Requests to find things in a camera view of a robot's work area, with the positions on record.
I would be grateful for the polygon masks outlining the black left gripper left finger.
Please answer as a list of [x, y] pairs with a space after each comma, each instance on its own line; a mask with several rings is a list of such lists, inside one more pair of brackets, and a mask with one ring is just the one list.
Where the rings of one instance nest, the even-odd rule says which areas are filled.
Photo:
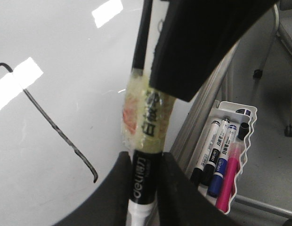
[[131, 179], [131, 161], [128, 152], [118, 158], [94, 193], [56, 226], [124, 226], [127, 221]]

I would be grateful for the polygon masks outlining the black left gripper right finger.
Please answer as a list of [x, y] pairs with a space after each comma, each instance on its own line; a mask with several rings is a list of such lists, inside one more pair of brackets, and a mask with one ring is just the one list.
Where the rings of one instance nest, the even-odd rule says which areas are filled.
[[187, 179], [170, 153], [161, 158], [157, 200], [162, 226], [233, 226]]

